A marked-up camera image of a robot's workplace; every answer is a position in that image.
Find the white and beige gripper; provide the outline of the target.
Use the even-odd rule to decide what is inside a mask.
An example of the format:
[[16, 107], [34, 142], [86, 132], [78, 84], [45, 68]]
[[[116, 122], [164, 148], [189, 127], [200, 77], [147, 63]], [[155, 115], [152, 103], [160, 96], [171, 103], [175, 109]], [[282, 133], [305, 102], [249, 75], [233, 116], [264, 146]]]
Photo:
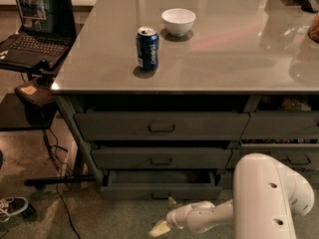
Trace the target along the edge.
[[151, 229], [149, 232], [151, 237], [162, 236], [170, 231], [170, 227], [189, 231], [207, 231], [208, 217], [214, 209], [214, 205], [209, 201], [199, 201], [177, 207], [175, 199], [170, 196], [167, 208], [171, 210], [167, 213], [166, 220], [160, 220]]

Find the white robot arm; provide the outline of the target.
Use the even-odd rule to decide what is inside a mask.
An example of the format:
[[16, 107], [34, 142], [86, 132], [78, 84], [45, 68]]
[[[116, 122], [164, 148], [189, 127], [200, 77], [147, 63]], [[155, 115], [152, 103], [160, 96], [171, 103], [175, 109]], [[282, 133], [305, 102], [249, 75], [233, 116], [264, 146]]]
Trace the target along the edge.
[[167, 215], [149, 235], [156, 238], [172, 229], [204, 233], [231, 224], [234, 239], [296, 239], [292, 215], [308, 214], [315, 202], [312, 186], [300, 173], [262, 153], [237, 162], [232, 189], [232, 198], [219, 205], [178, 205], [170, 198]]

